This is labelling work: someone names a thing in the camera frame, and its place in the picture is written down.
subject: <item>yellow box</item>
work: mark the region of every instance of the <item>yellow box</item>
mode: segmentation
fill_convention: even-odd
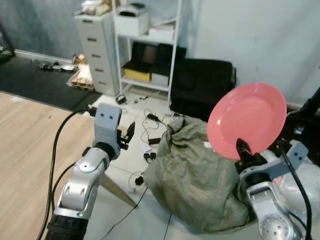
[[[124,75],[128,78],[131,79],[137,79],[137,80],[142,80],[142,81],[146,81],[146,82],[150,82],[151,81],[151,74],[150,72],[144,73],[141,71],[135,71],[132,69],[128,69],[125,68],[124,69]]]

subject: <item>dark carpet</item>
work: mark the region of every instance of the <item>dark carpet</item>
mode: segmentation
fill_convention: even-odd
[[[102,94],[66,85],[72,73],[44,71],[30,60],[13,57],[0,64],[0,91],[74,111],[93,104]]]

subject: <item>gray wall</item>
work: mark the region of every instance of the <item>gray wall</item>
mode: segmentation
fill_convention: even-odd
[[[71,59],[82,52],[72,17],[82,0],[0,0],[0,22],[15,49]]]

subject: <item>white baseboard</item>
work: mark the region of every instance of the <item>white baseboard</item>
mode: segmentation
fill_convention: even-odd
[[[72,64],[72,60],[70,59],[49,56],[49,55],[44,55],[44,54],[30,52],[30,51],[23,51],[23,50],[16,49],[14,50],[14,53],[15,53],[15,56],[17,56],[18,58],[24,58],[24,59],[30,59],[30,60],[37,59],[40,61],[47,61],[50,63],[58,62],[60,65]]]

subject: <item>wooden floor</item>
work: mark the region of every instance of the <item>wooden floor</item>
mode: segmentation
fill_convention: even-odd
[[[0,92],[0,240],[35,240],[45,213],[55,134],[70,112],[14,100]],[[54,179],[92,145],[93,123],[77,114],[65,125]],[[65,182],[56,191],[56,202]]]

